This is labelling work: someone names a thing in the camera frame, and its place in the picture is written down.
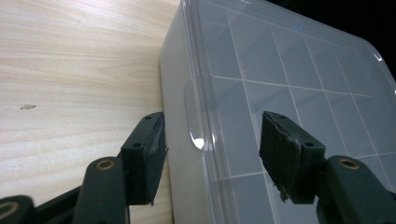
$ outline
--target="wooden table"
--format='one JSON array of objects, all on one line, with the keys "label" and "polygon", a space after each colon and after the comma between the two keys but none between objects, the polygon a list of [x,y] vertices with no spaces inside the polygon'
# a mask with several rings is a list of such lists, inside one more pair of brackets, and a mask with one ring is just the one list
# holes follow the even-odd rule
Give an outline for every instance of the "wooden table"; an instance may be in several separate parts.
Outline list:
[{"label": "wooden table", "polygon": [[[160,51],[179,0],[0,2],[0,198],[40,205],[162,111]],[[133,223],[173,223],[168,165]]]}]

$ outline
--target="plastic storage box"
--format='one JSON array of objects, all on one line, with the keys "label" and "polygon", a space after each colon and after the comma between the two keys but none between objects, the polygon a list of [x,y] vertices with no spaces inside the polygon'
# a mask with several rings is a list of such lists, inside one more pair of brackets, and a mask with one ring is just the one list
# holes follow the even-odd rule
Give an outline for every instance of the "plastic storage box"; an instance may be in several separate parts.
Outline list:
[{"label": "plastic storage box", "polygon": [[318,223],[262,166],[263,110],[396,190],[396,83],[359,37],[268,2],[183,0],[161,73],[176,223]]}]

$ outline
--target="screw hole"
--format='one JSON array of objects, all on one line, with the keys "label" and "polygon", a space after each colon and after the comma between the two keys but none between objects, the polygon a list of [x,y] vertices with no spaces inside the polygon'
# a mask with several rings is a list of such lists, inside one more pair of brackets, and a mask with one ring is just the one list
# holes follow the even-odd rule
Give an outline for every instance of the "screw hole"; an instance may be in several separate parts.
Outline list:
[{"label": "screw hole", "polygon": [[132,147],[141,147],[142,146],[142,144],[140,144],[140,143],[134,143],[134,144],[132,144]]},{"label": "screw hole", "polygon": [[0,220],[12,215],[15,211],[18,210],[20,206],[17,202],[5,202],[0,204]]},{"label": "screw hole", "polygon": [[304,143],[304,145],[305,145],[306,147],[312,147],[314,144],[311,143],[311,142],[306,142],[306,143]]},{"label": "screw hole", "polygon": [[96,169],[100,171],[108,170],[111,169],[114,166],[114,161],[111,160],[105,160],[105,161],[99,161],[96,164]]},{"label": "screw hole", "polygon": [[350,161],[350,160],[346,160],[346,159],[341,159],[340,163],[342,166],[352,169],[352,170],[357,170],[359,169],[359,165],[354,162],[354,161]]}]

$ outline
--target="wood grain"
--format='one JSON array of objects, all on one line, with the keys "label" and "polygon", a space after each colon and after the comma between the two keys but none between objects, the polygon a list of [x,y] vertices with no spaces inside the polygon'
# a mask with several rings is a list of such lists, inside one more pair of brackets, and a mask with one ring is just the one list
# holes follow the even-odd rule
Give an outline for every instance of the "wood grain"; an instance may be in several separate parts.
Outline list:
[{"label": "wood grain", "polygon": [[[159,55],[178,2],[0,2],[0,198],[39,205],[80,185],[163,110]],[[155,205],[131,211],[173,223],[167,163]]]}]

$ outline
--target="dark background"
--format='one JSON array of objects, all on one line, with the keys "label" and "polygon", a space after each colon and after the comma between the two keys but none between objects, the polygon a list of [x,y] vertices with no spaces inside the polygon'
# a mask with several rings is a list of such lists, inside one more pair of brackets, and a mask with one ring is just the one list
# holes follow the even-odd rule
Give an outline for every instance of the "dark background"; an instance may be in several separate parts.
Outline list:
[{"label": "dark background", "polygon": [[384,0],[268,0],[369,41],[396,79],[396,7]]}]

